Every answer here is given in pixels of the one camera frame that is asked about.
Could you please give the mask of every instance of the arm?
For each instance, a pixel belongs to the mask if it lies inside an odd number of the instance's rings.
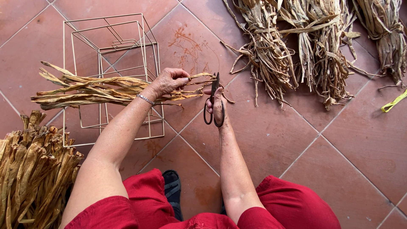
[[[207,101],[207,111],[214,114],[217,123],[221,121],[221,99],[223,89],[218,88],[214,97],[214,109],[211,102]],[[225,121],[219,127],[219,142],[221,150],[221,188],[223,201],[228,216],[237,224],[240,215],[251,207],[262,207],[263,204],[257,196],[249,170],[237,145],[233,128],[230,125],[227,109],[225,107]]]
[[[183,89],[188,82],[186,77],[189,74],[182,69],[166,68],[140,95],[155,101],[175,89]],[[128,198],[119,166],[151,106],[151,103],[136,97],[102,131],[79,170],[60,228],[99,200],[109,196]]]

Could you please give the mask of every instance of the pile of dried leaves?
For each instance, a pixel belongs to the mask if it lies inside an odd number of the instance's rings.
[[[403,73],[406,69],[406,28],[398,20],[401,0],[352,0],[363,16],[358,17],[367,29],[369,38],[376,40],[377,52],[383,73],[392,75],[394,83],[404,87]]]
[[[235,5],[235,7],[242,12],[243,18],[247,23],[246,25],[246,23],[240,24],[237,21],[226,0],[223,1],[229,13],[236,20],[239,28],[251,38],[250,43],[245,44],[238,50],[223,43],[240,53],[230,72],[236,73],[242,71],[250,65],[256,85],[256,106],[259,81],[265,83],[266,91],[272,99],[277,99],[281,106],[283,103],[288,104],[283,98],[285,88],[296,89],[298,83],[295,79],[293,61],[291,59],[294,50],[287,48],[276,28],[277,9],[267,1],[239,0],[239,5]],[[249,58],[249,63],[243,69],[233,71],[236,62],[244,55]]]
[[[83,155],[75,153],[68,134],[39,126],[39,110],[21,115],[24,131],[13,131],[0,140],[0,228],[57,229],[65,208],[67,189],[75,182]]]
[[[353,72],[339,49],[341,38],[347,36],[356,59],[352,38],[360,33],[352,32],[352,27],[345,31],[356,19],[355,10],[349,12],[347,1],[284,0],[280,14],[295,27],[280,33],[298,34],[301,71],[297,80],[303,82],[307,78],[310,92],[315,87],[315,92],[324,97],[327,110],[333,104],[343,105],[338,103],[341,99],[354,97],[345,91],[345,80]]]
[[[360,33],[352,32],[356,13],[354,9],[349,11],[345,0],[239,0],[235,7],[241,11],[247,25],[239,24],[226,0],[223,1],[243,34],[252,39],[239,50],[231,48],[241,54],[237,60],[242,55],[248,56],[256,84],[256,98],[258,81],[264,81],[270,97],[277,98],[280,103],[286,103],[283,101],[285,90],[281,86],[296,89],[300,82],[305,82],[310,92],[315,90],[324,98],[327,110],[333,104],[342,105],[339,100],[353,97],[345,91],[345,80],[354,74],[349,68],[364,71],[347,61],[339,49],[344,42],[342,38],[348,37],[347,43],[356,59],[352,38]],[[287,21],[293,29],[278,31],[277,20]],[[281,40],[281,34],[289,33],[298,35],[300,62],[297,77],[291,60],[294,51]]]
[[[48,62],[41,62],[42,64],[52,67],[63,75],[60,78],[55,77],[45,69],[40,68],[43,73],[40,73],[42,77],[53,82],[54,84],[63,86],[58,90],[37,92],[37,96],[31,96],[32,102],[39,103],[41,109],[50,110],[55,108],[62,108],[71,106],[77,108],[80,105],[94,104],[94,103],[114,103],[126,106],[138,95],[144,88],[150,83],[134,77],[111,77],[111,78],[92,78],[92,77],[79,77],[70,73],[69,71],[52,65]],[[202,84],[201,87],[194,91],[173,91],[169,97],[162,97],[155,101],[156,105],[161,104],[164,101],[177,101],[181,99],[188,99],[192,97],[202,96],[202,89],[204,86],[214,80],[216,77],[209,73],[200,73],[189,77],[190,79],[200,76],[210,76],[210,80],[202,82],[188,83],[188,85]],[[62,92],[79,91],[74,94],[59,94]],[[177,105],[176,103],[164,103],[164,105]]]

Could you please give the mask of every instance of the embroidery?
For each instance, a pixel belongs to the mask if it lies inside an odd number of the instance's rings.
[[[210,227],[205,227],[205,223],[201,223],[199,219],[195,218],[194,221],[190,220],[186,229],[214,229]]]

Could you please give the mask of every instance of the foot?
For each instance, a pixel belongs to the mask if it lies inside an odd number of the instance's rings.
[[[179,221],[183,221],[180,200],[181,200],[181,182],[179,175],[175,170],[167,170],[162,176],[164,177],[164,193],[168,202],[174,209],[175,218]]]

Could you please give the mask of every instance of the yellow strip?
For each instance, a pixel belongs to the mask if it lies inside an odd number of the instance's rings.
[[[403,94],[401,94],[399,97],[397,97],[393,102],[384,105],[381,108],[382,111],[385,113],[389,112],[389,110],[392,109],[394,107],[394,105],[396,105],[398,102],[400,102],[400,100],[404,99],[405,97],[407,97],[407,89]]]

